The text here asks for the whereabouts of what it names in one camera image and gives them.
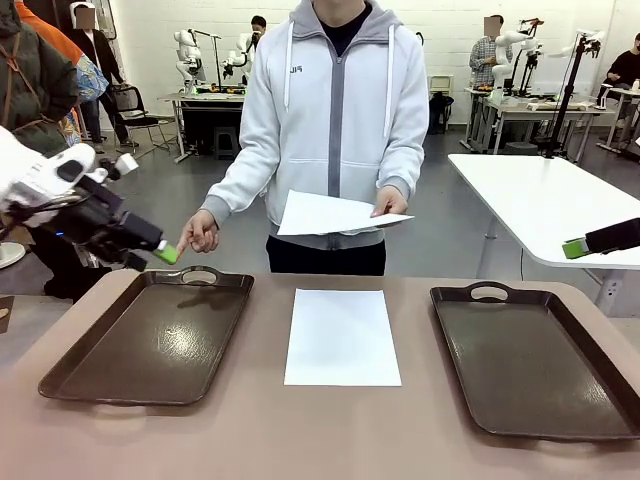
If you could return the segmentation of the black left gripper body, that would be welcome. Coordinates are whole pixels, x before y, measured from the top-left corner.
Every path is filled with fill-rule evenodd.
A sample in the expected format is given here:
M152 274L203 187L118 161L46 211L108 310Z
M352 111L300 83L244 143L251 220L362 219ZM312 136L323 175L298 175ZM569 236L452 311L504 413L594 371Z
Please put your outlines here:
M121 197L90 177L29 213L39 226L107 263L122 264L125 252L152 253L164 239L159 227L126 210Z

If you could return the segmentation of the white A4 paper sheet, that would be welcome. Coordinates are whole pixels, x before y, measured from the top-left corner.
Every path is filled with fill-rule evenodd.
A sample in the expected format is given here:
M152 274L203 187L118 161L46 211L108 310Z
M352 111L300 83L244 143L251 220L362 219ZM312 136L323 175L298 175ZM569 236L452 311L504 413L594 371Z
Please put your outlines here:
M286 386L400 387L384 292L295 292Z
M278 229L279 236L359 233L413 219L406 214L373 217L372 204L290 190Z

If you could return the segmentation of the person's right forearm grey sleeve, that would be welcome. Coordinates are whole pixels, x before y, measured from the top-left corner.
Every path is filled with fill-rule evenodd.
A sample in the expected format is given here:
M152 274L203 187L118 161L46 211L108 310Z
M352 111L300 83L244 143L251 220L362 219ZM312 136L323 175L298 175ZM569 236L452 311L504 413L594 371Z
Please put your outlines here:
M212 185L201 209L219 228L234 213L247 209L264 190L275 168L274 157L257 145L243 148L223 179Z

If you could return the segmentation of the person's left forearm grey sleeve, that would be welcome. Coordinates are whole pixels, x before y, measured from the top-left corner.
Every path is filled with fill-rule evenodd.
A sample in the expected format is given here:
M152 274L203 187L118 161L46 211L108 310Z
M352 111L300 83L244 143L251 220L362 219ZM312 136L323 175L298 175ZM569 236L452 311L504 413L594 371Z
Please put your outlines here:
M424 135L390 139L380 163L377 187L394 187L408 201L415 193L424 161Z

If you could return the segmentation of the person's right hand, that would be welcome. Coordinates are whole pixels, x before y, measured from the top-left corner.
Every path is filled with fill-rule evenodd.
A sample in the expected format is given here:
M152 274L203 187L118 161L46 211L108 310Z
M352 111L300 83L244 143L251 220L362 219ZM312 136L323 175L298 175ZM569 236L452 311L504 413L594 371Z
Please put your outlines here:
M198 210L183 227L177 250L182 254L187 247L196 253L209 253L219 244L218 225L207 210Z

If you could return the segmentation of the person's left hand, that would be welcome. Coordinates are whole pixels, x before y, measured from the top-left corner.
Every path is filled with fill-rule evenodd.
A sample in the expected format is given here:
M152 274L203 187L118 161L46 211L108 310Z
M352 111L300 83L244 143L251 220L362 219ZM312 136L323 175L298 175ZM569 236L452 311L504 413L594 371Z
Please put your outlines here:
M378 191L372 217L386 214L403 215L408 210L408 202L402 193L393 186L385 186Z

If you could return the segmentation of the white rounded table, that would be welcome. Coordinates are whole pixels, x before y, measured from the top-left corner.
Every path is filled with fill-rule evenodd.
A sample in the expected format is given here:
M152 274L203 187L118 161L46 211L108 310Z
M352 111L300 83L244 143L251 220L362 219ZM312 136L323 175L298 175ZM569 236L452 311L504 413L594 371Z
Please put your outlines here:
M451 164L491 213L477 267L488 278L502 225L536 262L599 271L596 306L608 317L640 319L640 247L569 260L562 245L585 233L640 218L640 200L562 159L452 154Z

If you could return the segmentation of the white round stand base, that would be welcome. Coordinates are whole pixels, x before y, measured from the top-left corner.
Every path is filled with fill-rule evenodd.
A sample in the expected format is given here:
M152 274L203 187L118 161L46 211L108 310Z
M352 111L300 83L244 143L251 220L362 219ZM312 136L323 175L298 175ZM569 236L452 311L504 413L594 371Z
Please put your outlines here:
M2 242L0 243L0 270L8 268L26 255L26 249L20 243Z

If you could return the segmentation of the black step stool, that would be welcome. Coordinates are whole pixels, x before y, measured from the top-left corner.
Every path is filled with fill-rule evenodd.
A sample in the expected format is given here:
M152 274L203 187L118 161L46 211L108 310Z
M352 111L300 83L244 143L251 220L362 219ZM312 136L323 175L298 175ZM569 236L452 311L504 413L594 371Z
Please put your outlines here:
M235 127L214 128L213 154L217 160L234 160L239 151L240 147Z

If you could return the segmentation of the black tripod stand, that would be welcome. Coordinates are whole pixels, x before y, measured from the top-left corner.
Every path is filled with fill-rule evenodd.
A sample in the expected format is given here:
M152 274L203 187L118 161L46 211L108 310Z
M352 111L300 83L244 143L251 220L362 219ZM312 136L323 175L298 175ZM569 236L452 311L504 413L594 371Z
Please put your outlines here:
M552 159L556 155L560 132L564 124L565 116L569 109L569 103L570 103L571 97L574 93L574 85L575 85L576 77L579 72L580 63L581 63L582 57L585 54L574 55L570 57L570 62L568 64L568 67L570 68L569 75L563 81L563 91L562 91L562 95L560 96L560 106L557 109L556 114L554 115L553 129L551 131L551 136L546 142L545 147L541 150L542 157L545 159Z

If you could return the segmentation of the bystander in green jacket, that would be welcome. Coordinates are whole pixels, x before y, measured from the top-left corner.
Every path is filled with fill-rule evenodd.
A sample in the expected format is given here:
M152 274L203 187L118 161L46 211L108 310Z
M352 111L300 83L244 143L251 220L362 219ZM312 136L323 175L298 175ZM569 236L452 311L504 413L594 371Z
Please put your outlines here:
M24 146L50 158L68 148L59 122L78 100L71 61L22 22L16 0L0 0L0 126ZM31 251L53 277L44 293L78 301L108 267L82 264L72 244L43 228L30 228Z

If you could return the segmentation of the seated person in black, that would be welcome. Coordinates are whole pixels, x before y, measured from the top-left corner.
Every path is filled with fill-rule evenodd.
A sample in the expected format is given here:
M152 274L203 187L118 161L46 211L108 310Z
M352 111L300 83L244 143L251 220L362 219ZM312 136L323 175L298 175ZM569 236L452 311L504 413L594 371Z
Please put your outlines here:
M615 59L603 83L628 90L636 80L640 80L640 33L636 35L633 47Z

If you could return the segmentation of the person in black jacket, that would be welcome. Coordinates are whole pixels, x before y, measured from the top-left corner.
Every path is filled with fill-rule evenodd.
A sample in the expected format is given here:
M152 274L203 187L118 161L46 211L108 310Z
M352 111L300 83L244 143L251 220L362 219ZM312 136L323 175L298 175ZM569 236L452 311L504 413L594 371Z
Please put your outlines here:
M87 2L80 2L71 8L72 19L75 21L71 39L82 52L95 64L107 81L105 92L95 101L81 105L85 125L89 129L95 146L102 143L99 105L102 105L114 129L120 145L135 149L139 144L133 141L127 128L121 124L123 118L118 113L113 95L113 84L125 85L120 73L120 67L106 35L96 28L95 8Z

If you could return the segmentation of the white framed chair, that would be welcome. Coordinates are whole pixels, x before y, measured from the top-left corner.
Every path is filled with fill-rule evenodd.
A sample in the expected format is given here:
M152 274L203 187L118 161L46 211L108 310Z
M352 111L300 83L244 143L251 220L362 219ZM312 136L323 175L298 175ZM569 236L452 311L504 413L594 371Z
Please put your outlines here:
M448 129L454 99L452 75L433 75L429 77L429 135L445 133Z

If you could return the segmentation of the person in checkered shirt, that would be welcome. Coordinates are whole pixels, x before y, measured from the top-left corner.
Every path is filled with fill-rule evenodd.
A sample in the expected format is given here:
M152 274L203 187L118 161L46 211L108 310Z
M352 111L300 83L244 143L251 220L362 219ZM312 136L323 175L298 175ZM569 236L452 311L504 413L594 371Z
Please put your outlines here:
M469 57L471 86L475 90L492 87L494 84L493 67L496 60L496 39L501 33L504 17L494 14L484 18L484 36L472 47Z

